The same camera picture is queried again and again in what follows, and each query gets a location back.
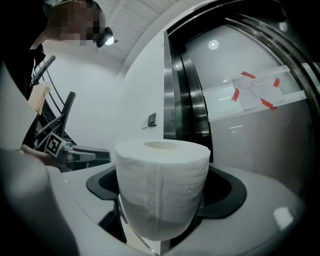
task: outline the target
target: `white ceiling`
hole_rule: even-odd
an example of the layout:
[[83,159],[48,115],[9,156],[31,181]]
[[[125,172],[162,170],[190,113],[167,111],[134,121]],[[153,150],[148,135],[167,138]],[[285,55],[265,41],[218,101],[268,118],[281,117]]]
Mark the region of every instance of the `white ceiling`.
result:
[[95,0],[106,16],[117,43],[102,51],[124,63],[139,38],[170,7],[180,0]]

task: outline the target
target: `elevator door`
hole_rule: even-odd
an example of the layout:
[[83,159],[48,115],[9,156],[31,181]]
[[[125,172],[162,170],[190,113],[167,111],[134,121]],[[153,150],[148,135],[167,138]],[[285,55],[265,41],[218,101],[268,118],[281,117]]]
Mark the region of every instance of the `elevator door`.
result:
[[[194,38],[185,48],[206,103],[213,163],[277,179],[303,197],[315,162],[313,123],[306,95],[286,64],[228,25]],[[242,95],[235,101],[236,84],[250,75],[278,79],[281,100],[274,109],[248,108]]]

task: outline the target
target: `toilet paper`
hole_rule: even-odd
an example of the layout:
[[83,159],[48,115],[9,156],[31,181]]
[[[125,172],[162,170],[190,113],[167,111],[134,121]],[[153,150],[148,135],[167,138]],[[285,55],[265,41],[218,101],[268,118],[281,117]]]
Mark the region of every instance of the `toilet paper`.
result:
[[202,196],[210,150],[168,139],[135,139],[115,146],[116,175],[132,229],[152,241],[182,234]]

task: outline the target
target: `red tape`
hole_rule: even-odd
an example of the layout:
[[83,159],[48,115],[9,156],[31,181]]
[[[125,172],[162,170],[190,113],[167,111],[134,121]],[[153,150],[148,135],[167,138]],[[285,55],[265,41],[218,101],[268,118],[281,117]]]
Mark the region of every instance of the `red tape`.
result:
[[273,86],[276,87],[276,88],[278,88],[279,84],[280,84],[280,79],[277,77],[277,78],[275,79],[275,81],[274,81]]
[[237,99],[239,98],[239,94],[240,94],[239,89],[238,89],[238,88],[237,88],[237,89],[235,89],[235,91],[234,91],[234,94],[233,94],[233,96],[232,96],[232,100],[231,100],[231,101],[237,102]]
[[253,74],[250,74],[250,73],[248,73],[248,72],[246,72],[246,71],[243,71],[243,72],[241,73],[241,75],[247,76],[248,78],[252,78],[252,79],[255,79],[255,78],[256,78]]
[[262,104],[265,105],[266,107],[268,107],[269,109],[271,109],[271,110],[276,109],[276,108],[274,107],[274,105],[272,105],[269,101],[266,101],[266,100],[263,99],[263,98],[260,98],[260,100],[261,100]]

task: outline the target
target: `person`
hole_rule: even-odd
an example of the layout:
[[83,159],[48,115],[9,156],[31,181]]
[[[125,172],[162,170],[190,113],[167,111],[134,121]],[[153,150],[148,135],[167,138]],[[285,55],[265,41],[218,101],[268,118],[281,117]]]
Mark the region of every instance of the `person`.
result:
[[[1,56],[21,93],[28,100],[32,92],[32,73],[45,58],[42,44],[47,40],[93,40],[105,28],[105,16],[94,0],[61,0],[56,5],[49,0],[3,1],[1,10]],[[33,150],[38,118],[31,125],[21,150],[56,166],[48,154]]]

